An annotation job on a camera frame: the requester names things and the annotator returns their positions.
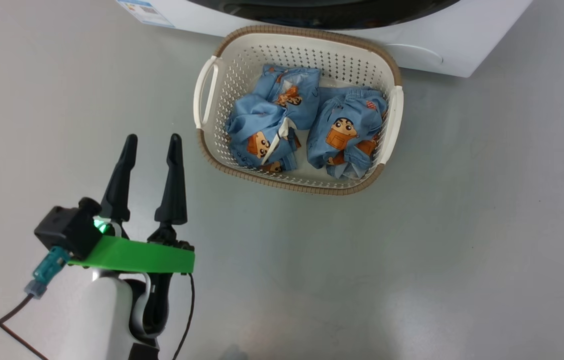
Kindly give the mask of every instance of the gray floor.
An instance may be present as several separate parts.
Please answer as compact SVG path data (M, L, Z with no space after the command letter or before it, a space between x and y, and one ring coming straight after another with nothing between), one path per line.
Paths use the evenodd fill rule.
M182 359L564 360L564 1L535 0L469 79L405 70L394 155L344 198L205 162L191 103L219 42L142 25L113 0L0 2L0 314L44 256L35 225L99 199L129 133L126 228L156 228L178 132L178 232L197 249ZM56 358L90 276L65 270L10 325ZM163 360L188 316L186 278L171 298ZM7 358L33 357L0 332Z

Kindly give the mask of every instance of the black glass door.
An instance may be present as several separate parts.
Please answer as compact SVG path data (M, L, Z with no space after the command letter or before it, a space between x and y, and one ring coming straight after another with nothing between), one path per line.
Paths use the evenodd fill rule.
M290 27L352 30L388 27L459 0L189 0L245 19Z

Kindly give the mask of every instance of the cable connector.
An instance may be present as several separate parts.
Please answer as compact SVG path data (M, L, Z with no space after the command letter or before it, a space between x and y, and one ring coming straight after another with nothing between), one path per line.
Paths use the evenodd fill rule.
M69 260L71 255L64 248L53 246L33 271L33 280L26 285L24 292L34 299L40 299L47 291L51 280L65 268Z

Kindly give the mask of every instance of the white washing machine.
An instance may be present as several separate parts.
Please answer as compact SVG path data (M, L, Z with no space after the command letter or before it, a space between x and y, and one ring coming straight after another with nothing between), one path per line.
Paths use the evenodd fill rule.
M248 25L339 32L403 68L469 77L531 0L117 0L144 23L224 37Z

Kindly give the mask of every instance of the clothing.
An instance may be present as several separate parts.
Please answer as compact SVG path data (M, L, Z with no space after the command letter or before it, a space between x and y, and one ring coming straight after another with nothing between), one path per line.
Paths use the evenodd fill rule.
M373 150L368 151L371 144L367 142L377 143L374 136L382 127L387 101L380 91L369 88L320 88L320 93L319 115L307 141L308 162L316 169L327 164L339 167L341 173L334 172L335 168L327 169L327 172L340 175L346 168L342 165L349 163L364 175L372 163Z
M224 128L231 137L229 148L239 165L261 167L280 162L286 171L298 167L293 152L299 142L284 116L286 111L255 94L235 102Z
M286 68L265 64L252 94L286 109L298 130L309 130L320 102L318 68Z

